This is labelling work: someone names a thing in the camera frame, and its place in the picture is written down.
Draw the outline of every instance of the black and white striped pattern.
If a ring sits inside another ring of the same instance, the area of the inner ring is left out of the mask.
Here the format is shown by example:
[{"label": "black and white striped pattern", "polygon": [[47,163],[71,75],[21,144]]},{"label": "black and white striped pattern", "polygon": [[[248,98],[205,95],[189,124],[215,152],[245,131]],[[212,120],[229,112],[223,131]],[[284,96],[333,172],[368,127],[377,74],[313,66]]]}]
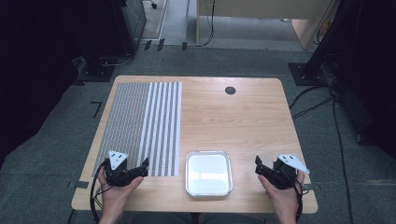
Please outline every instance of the black and white striped pattern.
[{"label": "black and white striped pattern", "polygon": [[128,168],[149,159],[148,175],[178,175],[181,82],[120,83],[96,159],[128,154]]}]

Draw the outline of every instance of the cable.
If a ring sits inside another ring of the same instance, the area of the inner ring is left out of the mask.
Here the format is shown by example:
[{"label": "cable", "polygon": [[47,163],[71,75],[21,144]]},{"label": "cable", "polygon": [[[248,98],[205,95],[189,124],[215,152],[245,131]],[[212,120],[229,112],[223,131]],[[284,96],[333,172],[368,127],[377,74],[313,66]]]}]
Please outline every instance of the cable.
[{"label": "cable", "polygon": [[353,224],[352,206],[351,206],[351,202],[350,202],[349,184],[347,181],[347,171],[346,171],[346,164],[345,164],[345,158],[344,158],[344,146],[343,146],[343,142],[341,139],[340,129],[338,127],[337,116],[335,113],[335,102],[336,102],[336,100],[334,99],[332,101],[332,115],[334,117],[335,130],[337,131],[338,142],[340,144],[340,150],[341,150],[341,163],[342,163],[342,167],[343,167],[344,182],[346,184],[346,199],[347,199],[347,209],[348,209],[348,213],[349,213],[349,222],[350,222],[350,224]]},{"label": "cable", "polygon": [[108,189],[102,191],[102,187],[103,187],[104,185],[106,185],[106,184],[107,184],[107,183],[101,185],[101,187],[96,191],[96,194],[95,194],[95,196],[93,197],[94,200],[95,200],[95,202],[96,202],[96,204],[98,204],[99,207],[102,208],[102,209],[103,209],[103,205],[101,204],[101,202],[99,201],[99,199],[98,199],[97,197],[98,197],[99,195],[105,193],[106,191],[108,191],[108,190],[110,190],[110,189],[112,189],[112,188],[114,187],[114,186],[110,186],[110,188],[108,188]]},{"label": "cable", "polygon": [[128,58],[125,62],[123,62],[123,63],[102,63],[102,66],[108,67],[108,66],[121,66],[121,65],[125,65],[126,63],[128,63],[129,61],[131,61],[131,59],[132,59],[133,57],[134,57],[134,55],[131,54],[131,55],[129,56],[129,58]]},{"label": "cable", "polygon": [[213,0],[213,5],[212,5],[212,19],[211,19],[212,23],[211,23],[211,24],[210,24],[210,22],[209,22],[209,17],[206,17],[207,23],[209,24],[209,27],[210,27],[210,29],[211,29],[210,36],[209,36],[209,38],[206,40],[206,42],[205,42],[203,45],[197,45],[196,47],[204,47],[204,46],[208,45],[210,42],[212,42],[212,40],[215,39],[215,37],[214,37],[215,30],[214,30],[214,28],[213,28],[213,17],[214,17],[214,15],[215,15],[215,4],[216,4],[216,0]]},{"label": "cable", "polygon": [[308,88],[308,89],[306,89],[306,90],[300,92],[300,93],[296,96],[296,98],[294,99],[293,103],[291,103],[291,105],[289,106],[289,109],[291,109],[291,108],[297,103],[297,100],[298,100],[302,95],[306,94],[306,93],[309,92],[309,91],[312,91],[312,90],[315,90],[315,89],[321,88],[321,87],[324,87],[324,86],[315,86],[315,87],[311,87],[311,88]]},{"label": "cable", "polygon": [[303,195],[309,193],[309,189],[306,189],[305,191],[303,191]]},{"label": "cable", "polygon": [[96,179],[99,176],[99,171],[101,170],[101,168],[103,166],[105,166],[108,163],[108,160],[104,160],[98,167],[98,169],[96,170],[95,176],[93,177],[93,181],[92,181],[92,186],[91,186],[91,193],[90,193],[90,206],[91,206],[91,212],[93,215],[93,218],[95,220],[96,223],[99,223],[99,216],[96,213],[96,208],[95,208],[95,203],[94,203],[94,197],[93,197],[93,190],[95,189],[95,184],[96,184]]},{"label": "cable", "polygon": [[295,114],[292,118],[293,118],[293,119],[297,119],[297,118],[299,118],[299,117],[305,115],[308,111],[313,110],[313,109],[316,109],[316,108],[319,107],[320,105],[325,105],[325,104],[329,103],[332,99],[333,99],[333,98],[330,97],[329,99],[324,100],[324,101],[320,102],[320,103],[317,104],[317,105],[314,105],[314,106],[312,106],[312,107],[309,107],[309,108],[306,109],[306,110],[300,111],[300,112],[298,112],[297,114]]}]

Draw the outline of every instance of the human hand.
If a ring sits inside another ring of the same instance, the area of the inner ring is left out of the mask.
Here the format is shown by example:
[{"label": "human hand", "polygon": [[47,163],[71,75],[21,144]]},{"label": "human hand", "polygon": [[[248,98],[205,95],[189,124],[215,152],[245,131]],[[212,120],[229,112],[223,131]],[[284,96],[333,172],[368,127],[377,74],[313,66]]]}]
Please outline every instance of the human hand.
[{"label": "human hand", "polygon": [[142,183],[143,177],[139,176],[125,187],[111,187],[107,184],[105,168],[99,171],[99,183],[102,186],[102,217],[99,223],[118,223],[122,217],[125,204],[131,193]]},{"label": "human hand", "polygon": [[[301,171],[297,172],[297,181],[303,184],[305,174]],[[290,189],[277,189],[272,185],[267,178],[259,175],[259,180],[265,188],[265,194],[271,199],[277,220],[281,224],[294,224],[296,221],[296,212],[298,208],[297,195],[294,188]],[[296,188],[301,194],[301,188],[296,183]]]}]

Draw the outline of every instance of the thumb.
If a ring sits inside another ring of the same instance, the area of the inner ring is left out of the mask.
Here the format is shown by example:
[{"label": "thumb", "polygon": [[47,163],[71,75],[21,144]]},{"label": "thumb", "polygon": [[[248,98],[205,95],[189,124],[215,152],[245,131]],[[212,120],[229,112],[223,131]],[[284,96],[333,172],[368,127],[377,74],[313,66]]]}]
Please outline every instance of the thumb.
[{"label": "thumb", "polygon": [[262,186],[268,191],[268,193],[274,192],[275,187],[270,183],[270,181],[265,178],[263,175],[259,175],[259,180],[262,183]]},{"label": "thumb", "polygon": [[300,183],[300,184],[303,184],[304,183],[304,179],[305,179],[305,174],[304,174],[304,172],[302,172],[302,171],[300,171],[300,170],[298,170],[297,171],[297,181]]},{"label": "thumb", "polygon": [[105,183],[107,183],[107,180],[105,177],[105,167],[104,166],[102,166],[102,168],[99,171],[98,180],[101,185],[104,185]]},{"label": "thumb", "polygon": [[134,191],[135,189],[137,189],[137,187],[139,187],[139,185],[143,182],[144,178],[142,176],[138,176],[137,178],[135,178],[128,186],[127,188],[130,191]]}]

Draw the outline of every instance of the white tray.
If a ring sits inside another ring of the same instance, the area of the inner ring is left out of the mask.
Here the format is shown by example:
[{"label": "white tray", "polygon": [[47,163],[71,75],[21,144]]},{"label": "white tray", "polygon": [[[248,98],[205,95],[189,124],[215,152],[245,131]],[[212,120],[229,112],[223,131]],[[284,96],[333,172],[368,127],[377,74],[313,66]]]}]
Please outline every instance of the white tray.
[{"label": "white tray", "polygon": [[226,196],[233,188],[230,159],[223,151],[193,151],[186,159],[186,190],[193,197]]}]

